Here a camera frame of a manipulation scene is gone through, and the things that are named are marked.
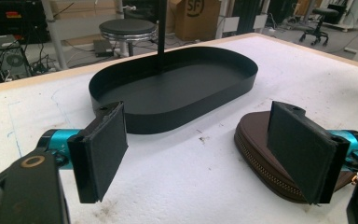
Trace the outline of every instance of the round stool seat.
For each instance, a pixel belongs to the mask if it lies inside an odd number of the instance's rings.
[[[155,31],[156,25],[151,21],[118,19],[102,23],[100,30],[115,35],[142,35]]]
[[[338,15],[338,11],[331,9],[331,8],[321,8],[321,7],[316,7],[312,10],[313,13],[315,14],[319,14],[322,16],[337,16]]]
[[[151,40],[156,36],[157,26],[151,21],[117,19],[100,25],[103,38],[128,43],[129,55],[133,55],[133,41]]]

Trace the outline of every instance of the stool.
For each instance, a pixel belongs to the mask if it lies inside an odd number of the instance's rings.
[[[325,37],[326,40],[324,41],[324,46],[327,45],[328,42],[328,34],[321,31],[322,23],[324,23],[324,17],[336,17],[338,15],[338,11],[331,9],[331,8],[320,8],[316,7],[312,10],[313,13],[321,15],[322,17],[319,19],[318,25],[315,29],[304,31],[304,34],[300,38],[300,42],[303,42],[306,35],[314,35],[316,36],[315,41],[310,43],[312,46],[321,42],[321,36]]]
[[[156,36],[157,26],[151,21],[138,19],[117,19],[100,25],[103,38],[128,43],[129,55],[133,55],[132,42],[150,40]]]

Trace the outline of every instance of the floor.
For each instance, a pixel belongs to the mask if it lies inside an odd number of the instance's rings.
[[[279,38],[284,41],[292,42],[307,48],[317,49],[323,52],[331,53],[342,58],[352,59],[353,52],[348,52],[345,48],[358,49],[358,22],[349,29],[348,32],[343,32],[342,29],[332,26],[324,26],[323,31],[327,32],[330,40],[327,46],[319,43],[312,46],[310,43],[314,40],[313,36],[307,37],[303,42],[299,42],[299,38],[303,34],[306,27],[315,27],[315,21],[309,21],[307,26],[303,22],[287,23],[283,22],[274,27],[266,27],[262,29],[263,35],[269,35]],[[195,41],[184,42],[175,37],[174,34],[166,35],[165,48],[171,49],[183,45],[191,45]],[[134,44],[134,54],[143,54],[151,51],[157,51],[158,45],[150,41],[141,41]],[[93,63],[100,63],[117,59],[118,56],[112,57],[96,57],[93,44],[71,46],[64,43],[63,46],[65,60],[69,68],[84,66]],[[29,63],[40,73],[50,73],[56,71],[58,62],[56,60],[55,51],[52,43],[45,43],[39,45],[29,45],[25,51]]]

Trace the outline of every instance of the cardboard box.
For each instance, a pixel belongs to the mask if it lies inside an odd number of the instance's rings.
[[[167,17],[165,21],[165,34],[171,34],[175,32],[175,13],[176,4],[169,1],[167,4]]]
[[[322,0],[316,0],[315,5],[313,7],[319,7],[322,3]],[[310,0],[298,0],[297,7],[295,10],[295,15],[297,16],[305,16],[308,10],[308,5],[310,4]]]
[[[51,11],[56,15],[55,19],[88,18],[100,15],[116,14],[115,1],[99,0],[97,5],[94,1],[66,2],[50,1]]]
[[[176,36],[184,41],[213,40],[216,35],[219,0],[176,0]]]
[[[95,6],[94,1],[82,2],[61,2],[58,0],[50,1],[51,11],[55,19],[65,20],[72,18],[92,18],[100,15],[113,15],[116,14],[115,1],[112,0],[99,0]],[[62,41],[65,46],[68,45],[85,45],[92,44],[93,40],[103,39],[101,35],[88,35],[79,38],[67,39]]]

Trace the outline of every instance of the black pole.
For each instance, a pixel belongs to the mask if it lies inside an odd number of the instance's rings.
[[[167,17],[167,0],[159,0],[158,3],[158,70],[164,68],[165,48],[165,21]]]

